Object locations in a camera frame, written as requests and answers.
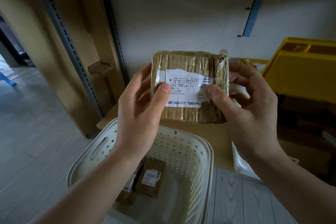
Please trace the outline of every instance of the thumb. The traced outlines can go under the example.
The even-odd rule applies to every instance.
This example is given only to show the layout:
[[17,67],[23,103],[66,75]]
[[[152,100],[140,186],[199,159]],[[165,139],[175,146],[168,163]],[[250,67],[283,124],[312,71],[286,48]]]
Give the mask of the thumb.
[[206,92],[209,98],[211,98],[215,105],[222,111],[227,120],[240,111],[240,107],[238,107],[229,96],[216,85],[208,86]]
[[146,112],[152,117],[160,119],[163,108],[168,102],[170,90],[170,85],[168,83],[161,84],[155,92]]

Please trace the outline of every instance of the person's left hand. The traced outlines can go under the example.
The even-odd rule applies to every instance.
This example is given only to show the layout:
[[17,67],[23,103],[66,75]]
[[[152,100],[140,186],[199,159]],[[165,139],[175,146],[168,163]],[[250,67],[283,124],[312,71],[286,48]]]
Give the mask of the person's left hand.
[[152,65],[149,64],[136,73],[119,98],[118,131],[115,150],[122,150],[128,156],[143,158],[152,146],[163,108],[169,95],[170,85],[161,84],[150,100],[150,92],[145,93],[151,86],[150,75]]

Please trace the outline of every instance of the wooden floor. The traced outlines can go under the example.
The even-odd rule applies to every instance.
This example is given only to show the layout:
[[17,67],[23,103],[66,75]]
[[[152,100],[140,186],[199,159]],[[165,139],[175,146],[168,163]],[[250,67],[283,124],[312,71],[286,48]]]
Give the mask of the wooden floor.
[[[66,192],[66,175],[89,145],[36,68],[0,71],[0,223],[26,223]],[[207,223],[296,223],[269,189],[214,168]],[[104,223],[119,224],[106,217]]]

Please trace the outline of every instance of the blue stool leg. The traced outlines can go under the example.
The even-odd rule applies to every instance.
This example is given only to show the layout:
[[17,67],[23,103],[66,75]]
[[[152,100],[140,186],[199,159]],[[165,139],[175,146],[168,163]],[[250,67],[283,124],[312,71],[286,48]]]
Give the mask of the blue stool leg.
[[15,82],[12,82],[10,79],[8,79],[7,76],[5,76],[3,73],[0,72],[0,80],[4,80],[7,82],[10,86],[14,87],[16,85]]

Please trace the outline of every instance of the blue ruler sticker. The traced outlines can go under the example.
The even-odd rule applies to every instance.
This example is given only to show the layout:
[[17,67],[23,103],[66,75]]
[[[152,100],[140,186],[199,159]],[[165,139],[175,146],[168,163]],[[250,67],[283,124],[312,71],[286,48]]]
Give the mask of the blue ruler sticker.
[[261,8],[261,5],[263,4],[263,1],[264,0],[254,0],[253,1],[252,7],[250,10],[250,15],[247,18],[245,29],[242,35],[243,37],[250,37],[255,21],[257,20],[259,10]]

